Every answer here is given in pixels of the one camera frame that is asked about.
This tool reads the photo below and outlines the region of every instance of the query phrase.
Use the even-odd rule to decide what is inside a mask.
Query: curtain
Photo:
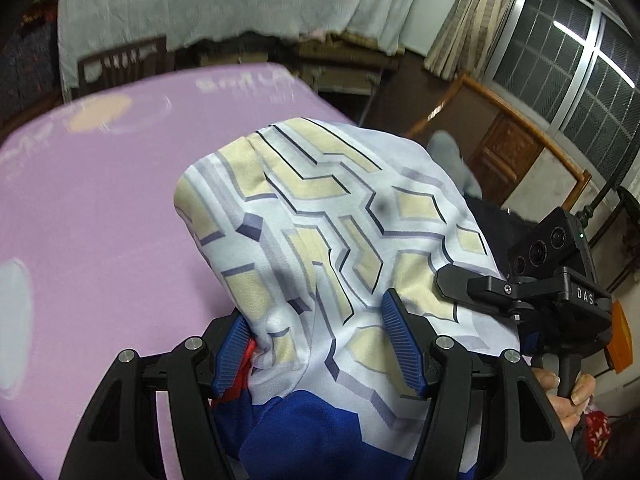
[[[452,80],[458,70],[480,78],[511,0],[457,0],[424,61],[434,75]]]

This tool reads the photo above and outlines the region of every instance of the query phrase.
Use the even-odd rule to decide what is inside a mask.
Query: white sheet
[[[253,30],[298,37],[349,30],[392,54],[413,0],[60,0],[58,41],[65,89],[78,85],[78,59],[165,34],[175,50]]]

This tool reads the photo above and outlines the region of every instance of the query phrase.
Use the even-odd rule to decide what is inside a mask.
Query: screw
[[[190,337],[184,342],[184,347],[187,350],[197,350],[202,346],[202,339],[199,337]]]
[[[515,350],[507,350],[504,353],[504,358],[510,363],[517,363],[520,360],[520,353]]]
[[[443,350],[449,350],[450,348],[453,348],[453,339],[448,336],[441,335],[436,339],[436,345]]]
[[[128,363],[133,361],[133,358],[136,356],[133,350],[123,350],[118,354],[118,361],[121,363]]]

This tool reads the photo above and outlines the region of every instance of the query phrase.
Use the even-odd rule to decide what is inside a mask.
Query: window screen
[[[494,81],[550,123],[583,50],[582,44],[562,28],[585,40],[591,12],[578,0],[525,0]]]
[[[640,124],[640,92],[633,88],[639,82],[640,56],[631,37],[608,18],[600,52],[604,55],[596,51],[593,72],[564,134],[609,178]]]

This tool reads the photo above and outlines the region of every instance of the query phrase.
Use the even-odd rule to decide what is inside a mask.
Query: pink bedsheet
[[[121,349],[169,351],[231,310],[174,211],[182,172],[297,116],[346,121],[278,65],[203,68],[73,102],[0,148],[0,415],[45,480]]]

